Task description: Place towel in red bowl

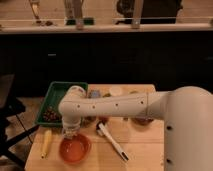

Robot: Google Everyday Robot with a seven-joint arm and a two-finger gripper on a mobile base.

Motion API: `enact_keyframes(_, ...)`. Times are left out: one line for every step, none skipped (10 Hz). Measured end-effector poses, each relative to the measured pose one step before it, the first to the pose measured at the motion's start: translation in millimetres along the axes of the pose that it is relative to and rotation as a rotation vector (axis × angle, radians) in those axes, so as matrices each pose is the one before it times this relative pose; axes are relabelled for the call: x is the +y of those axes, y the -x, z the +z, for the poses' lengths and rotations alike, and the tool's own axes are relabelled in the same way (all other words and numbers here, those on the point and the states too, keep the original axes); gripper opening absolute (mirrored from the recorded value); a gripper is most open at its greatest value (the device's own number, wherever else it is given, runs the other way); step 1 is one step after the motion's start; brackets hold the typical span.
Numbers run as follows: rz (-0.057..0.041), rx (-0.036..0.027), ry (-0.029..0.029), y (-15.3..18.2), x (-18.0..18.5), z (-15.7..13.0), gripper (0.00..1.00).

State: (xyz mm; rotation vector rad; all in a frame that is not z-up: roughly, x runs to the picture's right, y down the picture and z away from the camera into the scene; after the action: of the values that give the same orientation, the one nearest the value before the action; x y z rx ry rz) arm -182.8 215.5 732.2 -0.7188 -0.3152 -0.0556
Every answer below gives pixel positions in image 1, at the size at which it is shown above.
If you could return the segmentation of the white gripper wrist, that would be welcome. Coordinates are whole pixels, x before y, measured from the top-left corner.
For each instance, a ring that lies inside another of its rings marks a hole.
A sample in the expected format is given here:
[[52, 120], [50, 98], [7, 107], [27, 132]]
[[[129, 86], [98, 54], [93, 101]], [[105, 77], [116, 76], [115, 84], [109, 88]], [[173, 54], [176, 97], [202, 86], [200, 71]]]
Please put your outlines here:
[[79, 129], [81, 127], [81, 119], [80, 118], [71, 118], [62, 119], [62, 135], [65, 138], [72, 138], [73, 136], [76, 136], [79, 132]]

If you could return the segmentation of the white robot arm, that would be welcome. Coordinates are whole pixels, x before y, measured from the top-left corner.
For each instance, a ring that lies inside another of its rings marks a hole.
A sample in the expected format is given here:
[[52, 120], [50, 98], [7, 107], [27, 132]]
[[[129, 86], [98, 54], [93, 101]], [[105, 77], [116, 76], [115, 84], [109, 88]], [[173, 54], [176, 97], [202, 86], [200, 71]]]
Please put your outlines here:
[[85, 116], [162, 120], [164, 171], [213, 171], [213, 94], [203, 88], [88, 99], [73, 86], [58, 110], [65, 129]]

